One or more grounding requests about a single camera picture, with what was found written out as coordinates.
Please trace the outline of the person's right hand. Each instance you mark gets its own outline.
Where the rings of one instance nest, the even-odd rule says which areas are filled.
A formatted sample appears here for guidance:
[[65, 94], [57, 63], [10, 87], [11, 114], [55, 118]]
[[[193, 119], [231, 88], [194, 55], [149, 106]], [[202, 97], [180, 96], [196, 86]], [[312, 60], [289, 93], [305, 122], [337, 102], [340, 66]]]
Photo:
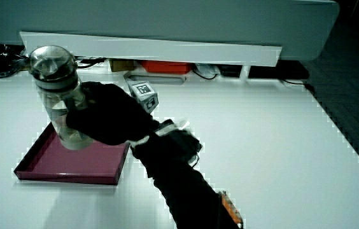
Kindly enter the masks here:
[[70, 111], [67, 126], [107, 145], [138, 141], [160, 123], [120, 87], [110, 83], [84, 82], [81, 89], [88, 107]]

